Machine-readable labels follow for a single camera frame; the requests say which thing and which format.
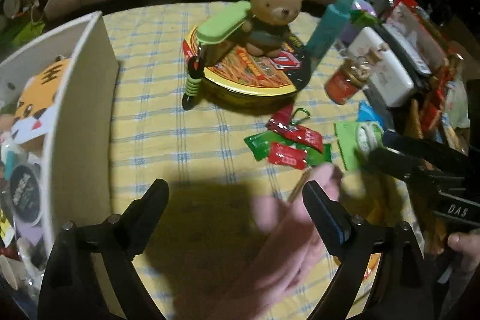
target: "metal bolt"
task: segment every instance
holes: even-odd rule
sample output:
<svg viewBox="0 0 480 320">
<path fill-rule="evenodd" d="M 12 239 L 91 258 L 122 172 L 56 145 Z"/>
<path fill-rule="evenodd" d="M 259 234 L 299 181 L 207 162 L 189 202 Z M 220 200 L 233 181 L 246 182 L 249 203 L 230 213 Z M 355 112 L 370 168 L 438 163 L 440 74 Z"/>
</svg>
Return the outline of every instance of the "metal bolt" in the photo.
<svg viewBox="0 0 480 320">
<path fill-rule="evenodd" d="M 107 218 L 107 221 L 110 223 L 110 224 L 116 224 L 120 221 L 120 217 L 122 215 L 121 214 L 118 214 L 118 213 L 114 213 L 114 214 L 111 214 L 108 218 Z"/>
<path fill-rule="evenodd" d="M 65 221 L 61 227 L 64 231 L 68 231 L 74 227 L 74 223 L 72 221 Z"/>
<path fill-rule="evenodd" d="M 358 214 L 352 217 L 352 223 L 354 223 L 356 226 L 360 226 L 365 222 L 365 219 L 362 216 L 359 216 Z"/>
<path fill-rule="evenodd" d="M 406 221 L 402 221 L 400 223 L 400 228 L 402 228 L 404 231 L 408 231 L 410 229 L 410 224 Z"/>
</svg>

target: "brown bear toy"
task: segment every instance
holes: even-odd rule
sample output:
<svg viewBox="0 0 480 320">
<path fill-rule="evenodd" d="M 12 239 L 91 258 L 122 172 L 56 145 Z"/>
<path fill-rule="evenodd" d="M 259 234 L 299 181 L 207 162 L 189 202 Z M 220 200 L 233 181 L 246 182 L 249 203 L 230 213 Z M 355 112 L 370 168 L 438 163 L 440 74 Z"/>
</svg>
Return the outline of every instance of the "brown bear toy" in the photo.
<svg viewBox="0 0 480 320">
<path fill-rule="evenodd" d="M 303 0 L 250 0 L 251 17 L 242 30 L 247 33 L 245 48 L 252 56 L 277 57 L 289 36 L 288 24 L 302 8 Z"/>
</svg>

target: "plaid tablecloth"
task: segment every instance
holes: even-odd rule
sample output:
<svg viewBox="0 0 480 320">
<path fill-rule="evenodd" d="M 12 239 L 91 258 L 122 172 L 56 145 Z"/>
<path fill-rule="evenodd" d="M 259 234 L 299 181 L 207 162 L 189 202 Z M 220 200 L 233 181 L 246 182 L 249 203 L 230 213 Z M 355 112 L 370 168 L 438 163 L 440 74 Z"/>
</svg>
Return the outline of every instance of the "plaid tablecloth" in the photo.
<svg viewBox="0 0 480 320">
<path fill-rule="evenodd" d="M 134 260 L 167 318 L 181 310 L 180 303 L 194 307 L 197 297 L 214 294 L 238 277 L 265 240 L 252 224 L 249 199 L 267 194 L 286 199 L 302 175 L 290 167 L 256 162 L 243 142 L 265 130 L 268 115 L 240 114 L 206 100 L 191 111 L 182 110 L 186 79 L 182 39 L 225 6 L 169 4 L 104 17 L 121 63 L 111 120 L 112 206 L 122 213 L 156 178 L 170 185 L 166 212 L 146 252 Z M 291 29 L 306 42 L 317 21 L 301 13 Z M 359 92 L 344 106 L 326 96 L 323 84 L 340 62 L 336 51 L 330 50 L 298 95 L 296 107 L 309 110 L 306 125 L 321 132 L 325 143 L 332 143 L 334 163 L 343 168 L 333 124 L 355 121 L 364 95 Z M 358 172 L 346 175 L 343 187 L 343 204 L 364 215 L 382 192 L 375 177 L 362 178 Z M 390 218 L 414 223 L 405 186 L 400 184 L 393 193 L 387 200 L 396 210 Z M 264 319 L 308 317 L 336 269 L 325 253 L 303 286 Z M 371 283 L 371 278 L 364 282 L 359 297 L 365 298 Z M 352 313 L 362 309 L 362 298 Z"/>
</svg>

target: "teal spray bottle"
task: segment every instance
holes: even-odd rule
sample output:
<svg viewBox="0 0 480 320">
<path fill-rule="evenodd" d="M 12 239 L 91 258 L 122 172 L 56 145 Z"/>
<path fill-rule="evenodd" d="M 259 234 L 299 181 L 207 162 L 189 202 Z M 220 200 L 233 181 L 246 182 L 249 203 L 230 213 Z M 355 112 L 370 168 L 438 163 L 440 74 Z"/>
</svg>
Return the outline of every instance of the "teal spray bottle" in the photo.
<svg viewBox="0 0 480 320">
<path fill-rule="evenodd" d="M 354 0 L 337 0 L 329 4 L 317 27 L 307 43 L 307 51 L 311 55 L 312 72 L 318 67 L 335 39 L 342 33 L 345 24 L 350 20 L 350 8 Z"/>
</svg>

